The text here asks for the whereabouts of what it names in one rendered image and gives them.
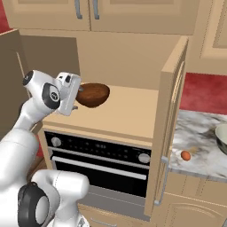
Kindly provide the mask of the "tan wall cupboard door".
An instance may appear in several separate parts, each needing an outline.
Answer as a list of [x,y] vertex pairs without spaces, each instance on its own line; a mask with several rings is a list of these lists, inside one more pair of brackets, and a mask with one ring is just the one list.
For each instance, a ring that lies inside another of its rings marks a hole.
[[82,20],[74,0],[2,0],[10,27],[45,30],[90,29],[88,0],[80,0]]
[[200,0],[98,0],[90,3],[92,31],[192,35]]

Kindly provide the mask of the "brown bowl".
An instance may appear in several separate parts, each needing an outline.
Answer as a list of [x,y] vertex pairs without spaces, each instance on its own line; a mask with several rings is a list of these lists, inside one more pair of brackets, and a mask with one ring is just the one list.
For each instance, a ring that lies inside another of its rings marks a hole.
[[76,101],[89,108],[104,104],[110,95],[109,87],[102,83],[85,83],[81,86],[83,92],[78,91]]

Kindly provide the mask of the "tan drawer front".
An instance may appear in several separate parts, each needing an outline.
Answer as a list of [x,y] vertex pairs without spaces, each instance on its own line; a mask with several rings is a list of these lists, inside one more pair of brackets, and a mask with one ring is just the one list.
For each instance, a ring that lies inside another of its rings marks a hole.
[[142,221],[125,215],[115,214],[102,209],[85,206],[83,204],[79,204],[78,208],[88,220],[90,227],[107,227],[102,224],[92,222],[90,220],[91,217],[104,223],[116,223],[117,227],[157,227],[155,223]]

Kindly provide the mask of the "pale green bowl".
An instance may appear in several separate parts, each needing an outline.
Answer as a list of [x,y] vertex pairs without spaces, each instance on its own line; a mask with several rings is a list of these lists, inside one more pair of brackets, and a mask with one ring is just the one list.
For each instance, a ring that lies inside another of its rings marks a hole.
[[216,127],[215,138],[218,148],[227,155],[227,124],[221,124]]

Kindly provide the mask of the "tan base cupboard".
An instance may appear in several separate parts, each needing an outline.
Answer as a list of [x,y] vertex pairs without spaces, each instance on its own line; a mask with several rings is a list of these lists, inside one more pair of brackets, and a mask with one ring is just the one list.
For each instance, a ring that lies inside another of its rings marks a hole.
[[155,227],[227,227],[227,183],[168,173]]

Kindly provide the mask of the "tan tall cupboard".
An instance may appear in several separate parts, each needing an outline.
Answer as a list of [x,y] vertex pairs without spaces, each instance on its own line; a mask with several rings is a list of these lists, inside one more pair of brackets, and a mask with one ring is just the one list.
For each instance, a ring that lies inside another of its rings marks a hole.
[[227,75],[227,0],[200,0],[187,71]]

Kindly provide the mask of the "black oven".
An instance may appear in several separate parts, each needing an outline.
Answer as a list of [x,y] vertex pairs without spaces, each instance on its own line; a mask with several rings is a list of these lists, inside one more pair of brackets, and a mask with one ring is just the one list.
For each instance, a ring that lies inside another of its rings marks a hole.
[[[45,131],[44,135],[51,152],[51,158],[58,156],[69,160],[78,160],[108,168],[143,174],[146,175],[146,180],[120,176],[52,160],[57,170],[77,172],[86,175],[92,186],[123,192],[142,198],[145,197],[150,161],[148,163],[142,163],[139,161],[138,155],[140,153],[147,153],[151,157],[151,151],[149,149],[120,145],[85,137],[69,136],[50,131]],[[57,137],[61,140],[61,146],[54,147],[52,145],[51,139],[53,137]]]

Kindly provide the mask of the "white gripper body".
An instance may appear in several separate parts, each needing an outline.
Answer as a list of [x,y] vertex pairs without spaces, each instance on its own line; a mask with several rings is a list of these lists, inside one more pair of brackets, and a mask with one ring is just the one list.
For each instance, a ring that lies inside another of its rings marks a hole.
[[57,87],[60,94],[60,106],[58,112],[70,115],[74,110],[74,101],[81,85],[81,77],[77,74],[59,74]]

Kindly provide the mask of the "tan open cupboard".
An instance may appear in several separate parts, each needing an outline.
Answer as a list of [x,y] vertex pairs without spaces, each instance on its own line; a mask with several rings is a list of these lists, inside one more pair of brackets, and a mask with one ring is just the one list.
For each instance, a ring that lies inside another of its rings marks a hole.
[[28,67],[52,76],[61,71],[110,88],[97,108],[79,105],[69,117],[52,114],[43,123],[83,135],[153,140],[162,68],[175,57],[177,35],[109,32],[21,33]]

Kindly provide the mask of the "tan open cupboard door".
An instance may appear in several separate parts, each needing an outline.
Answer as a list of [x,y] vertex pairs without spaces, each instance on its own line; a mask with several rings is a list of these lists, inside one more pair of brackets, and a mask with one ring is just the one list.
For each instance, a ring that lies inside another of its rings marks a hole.
[[162,183],[164,165],[161,157],[168,157],[173,139],[179,98],[181,97],[184,66],[189,38],[181,36],[167,62],[161,69],[160,89],[153,132],[153,146],[145,197],[144,214],[152,216],[154,201],[160,197],[158,190]]
[[17,29],[0,34],[0,140],[19,117],[20,105],[29,98],[22,85],[29,71]]

